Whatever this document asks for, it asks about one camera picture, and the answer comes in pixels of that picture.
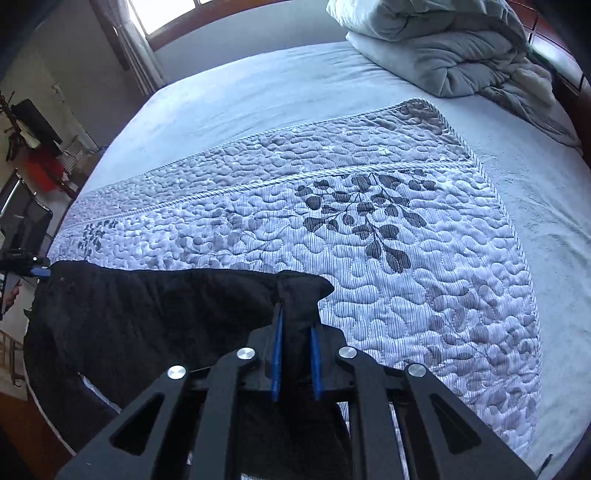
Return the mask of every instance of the metal bolt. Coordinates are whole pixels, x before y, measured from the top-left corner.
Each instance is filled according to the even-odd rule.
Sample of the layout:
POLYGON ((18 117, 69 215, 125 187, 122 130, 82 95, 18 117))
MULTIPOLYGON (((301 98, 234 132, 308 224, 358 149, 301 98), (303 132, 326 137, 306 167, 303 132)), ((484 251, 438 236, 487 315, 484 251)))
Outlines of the metal bolt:
POLYGON ((413 377, 424 377, 427 373, 427 369, 421 364, 412 364, 408 367, 408 374, 413 377))
POLYGON ((174 367, 170 367, 168 369, 167 374, 173 380, 179 380, 187 374, 187 369, 182 365, 175 365, 174 367))
POLYGON ((357 355, 357 350, 355 350, 352 346, 344 346, 339 348, 339 356, 342 358, 355 358, 357 355))
POLYGON ((254 348, 250 348, 247 346, 244 348, 240 348, 240 350, 236 352, 236 355, 240 360, 250 360, 252 357, 255 356, 255 354, 256 352, 254 348))

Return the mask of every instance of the curtain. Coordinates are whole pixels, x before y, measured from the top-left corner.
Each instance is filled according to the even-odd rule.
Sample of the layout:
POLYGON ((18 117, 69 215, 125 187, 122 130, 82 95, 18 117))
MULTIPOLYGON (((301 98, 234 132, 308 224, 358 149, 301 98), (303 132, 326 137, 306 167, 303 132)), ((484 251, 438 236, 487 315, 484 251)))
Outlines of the curtain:
POLYGON ((131 21, 127 0, 96 1, 115 27, 140 90, 152 96, 168 82, 150 44, 131 21))

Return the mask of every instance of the quilted blanket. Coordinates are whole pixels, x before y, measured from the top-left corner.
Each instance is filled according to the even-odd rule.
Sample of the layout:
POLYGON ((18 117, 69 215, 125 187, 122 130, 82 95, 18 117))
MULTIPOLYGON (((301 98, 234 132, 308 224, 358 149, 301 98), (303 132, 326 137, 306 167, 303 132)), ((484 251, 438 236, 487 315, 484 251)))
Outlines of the quilted blanket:
POLYGON ((426 365, 527 452, 541 366, 528 265, 482 165, 424 100, 264 132, 86 193, 49 256, 322 275, 335 286, 322 321, 348 344, 426 365))

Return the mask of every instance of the mattress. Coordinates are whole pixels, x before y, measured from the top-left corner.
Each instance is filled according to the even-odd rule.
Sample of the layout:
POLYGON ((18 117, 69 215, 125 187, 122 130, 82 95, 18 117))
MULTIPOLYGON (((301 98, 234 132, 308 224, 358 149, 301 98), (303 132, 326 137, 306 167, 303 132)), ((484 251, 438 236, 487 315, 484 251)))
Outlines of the mattress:
MULTIPOLYGON (((383 109, 414 97, 439 108, 472 147, 521 238, 537 291, 544 357, 536 426, 523 455, 537 470, 552 454, 542 475, 551 478, 591 420, 586 401, 591 382, 584 380, 591 365, 586 314, 591 306, 591 173, 577 152, 488 100, 432 98, 345 43, 252 57, 158 92, 113 142, 77 203, 96 200, 93 192, 104 189, 113 196, 105 197, 103 213, 116 215, 122 212, 117 212, 114 184, 121 180, 143 181, 152 169, 248 135, 383 109)), ((569 122, 566 114, 564 122, 569 122)), ((148 198, 150 191, 162 193, 158 182, 148 198)), ((84 211, 74 204, 61 235, 87 221, 84 211)), ((101 228, 110 221, 105 219, 101 228)), ((102 241, 88 230, 86 239, 102 241)), ((125 247, 117 249, 123 260, 125 247)), ((400 257, 397 268, 404 270, 405 264, 400 257)), ((123 262, 120 268, 129 266, 123 262)))

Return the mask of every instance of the wooden window frame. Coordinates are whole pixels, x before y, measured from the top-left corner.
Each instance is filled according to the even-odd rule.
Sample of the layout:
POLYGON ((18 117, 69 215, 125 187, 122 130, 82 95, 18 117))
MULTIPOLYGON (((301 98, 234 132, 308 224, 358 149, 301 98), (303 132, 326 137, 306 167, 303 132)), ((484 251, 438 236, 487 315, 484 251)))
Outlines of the wooden window frame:
POLYGON ((177 38, 197 30, 207 24, 264 5, 277 4, 290 0, 211 0, 200 4, 199 0, 193 0, 195 8, 180 17, 163 25, 155 32, 146 36, 148 43, 154 51, 159 50, 177 38))

